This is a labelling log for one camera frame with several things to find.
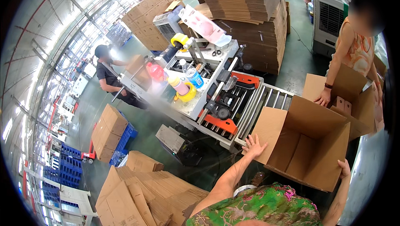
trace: orange floral shirt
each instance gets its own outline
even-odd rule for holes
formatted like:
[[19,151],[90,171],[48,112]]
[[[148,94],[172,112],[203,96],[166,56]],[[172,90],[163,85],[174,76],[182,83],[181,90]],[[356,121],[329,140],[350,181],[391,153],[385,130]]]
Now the orange floral shirt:
[[[336,49],[340,44],[343,25],[348,22],[349,19],[346,17],[343,21],[342,27],[340,28],[339,37],[336,41]],[[366,77],[374,62],[374,44],[373,37],[364,37],[354,32],[353,44],[350,46],[350,49],[342,63]]]

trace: green floral shirt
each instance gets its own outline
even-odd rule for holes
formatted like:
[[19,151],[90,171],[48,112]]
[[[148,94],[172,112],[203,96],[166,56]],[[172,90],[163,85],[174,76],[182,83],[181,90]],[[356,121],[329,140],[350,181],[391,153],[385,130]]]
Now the green floral shirt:
[[233,226],[257,219],[276,225],[322,226],[320,214],[309,199],[296,195],[290,186],[273,183],[240,192],[193,215],[187,226]]

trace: black pants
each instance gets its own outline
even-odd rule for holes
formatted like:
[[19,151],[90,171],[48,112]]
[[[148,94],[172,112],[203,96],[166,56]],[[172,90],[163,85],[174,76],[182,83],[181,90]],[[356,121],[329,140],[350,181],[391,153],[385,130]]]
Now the black pants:
[[[111,93],[113,96],[115,96],[117,94],[117,92],[112,92]],[[129,91],[126,91],[126,96],[123,96],[121,93],[117,96],[118,99],[121,99],[122,101],[124,101],[125,103],[138,107],[140,109],[147,109],[148,104],[147,103],[143,103],[141,101],[139,101],[132,93],[130,93]]]

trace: bracelet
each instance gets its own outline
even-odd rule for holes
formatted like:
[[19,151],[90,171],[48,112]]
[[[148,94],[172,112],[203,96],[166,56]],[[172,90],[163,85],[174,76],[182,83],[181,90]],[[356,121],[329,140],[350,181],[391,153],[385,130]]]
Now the bracelet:
[[328,84],[328,83],[325,83],[325,87],[328,88],[328,89],[332,89],[332,88],[333,88],[333,85],[330,85],[330,84]]

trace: red plastic bottle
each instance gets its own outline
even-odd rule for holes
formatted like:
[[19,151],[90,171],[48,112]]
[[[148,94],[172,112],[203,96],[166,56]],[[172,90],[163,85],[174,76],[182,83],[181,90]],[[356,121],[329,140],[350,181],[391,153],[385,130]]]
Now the red plastic bottle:
[[147,71],[150,73],[150,76],[156,81],[156,82],[162,82],[167,80],[167,74],[163,70],[161,66],[158,64],[152,64],[152,63],[147,63],[146,65]]

